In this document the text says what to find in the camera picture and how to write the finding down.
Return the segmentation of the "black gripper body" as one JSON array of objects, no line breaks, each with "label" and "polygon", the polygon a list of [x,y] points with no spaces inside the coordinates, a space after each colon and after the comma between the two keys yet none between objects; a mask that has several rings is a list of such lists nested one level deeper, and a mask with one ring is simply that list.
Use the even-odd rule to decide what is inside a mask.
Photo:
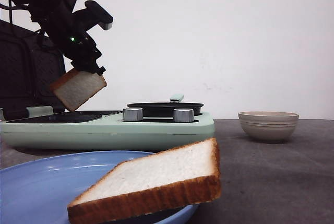
[{"label": "black gripper body", "polygon": [[39,18],[39,25],[61,53],[77,63],[76,70],[93,73],[99,67],[96,60],[101,52],[87,33],[97,25],[97,20],[87,9],[74,13],[50,13]]}]

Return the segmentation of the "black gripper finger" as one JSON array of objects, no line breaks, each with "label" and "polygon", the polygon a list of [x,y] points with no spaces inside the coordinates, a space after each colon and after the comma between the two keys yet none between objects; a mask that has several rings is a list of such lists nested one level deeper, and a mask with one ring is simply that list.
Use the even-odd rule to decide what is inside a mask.
[{"label": "black gripper finger", "polygon": [[75,61],[71,61],[71,65],[76,68],[77,67],[77,63]]},{"label": "black gripper finger", "polygon": [[98,75],[103,75],[103,73],[106,71],[104,66],[96,67],[93,71],[93,73],[96,73]]}]

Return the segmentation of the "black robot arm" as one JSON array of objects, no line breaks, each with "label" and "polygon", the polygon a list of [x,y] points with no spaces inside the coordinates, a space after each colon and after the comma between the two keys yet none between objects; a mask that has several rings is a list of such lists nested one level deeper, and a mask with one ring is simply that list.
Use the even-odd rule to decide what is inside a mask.
[{"label": "black robot arm", "polygon": [[74,11],[77,0],[11,0],[13,7],[1,6],[5,10],[27,10],[31,20],[40,25],[53,44],[78,71],[102,75],[104,67],[96,60],[101,56],[88,30],[99,25],[109,30],[113,17],[97,2],[85,2],[85,8]]}]

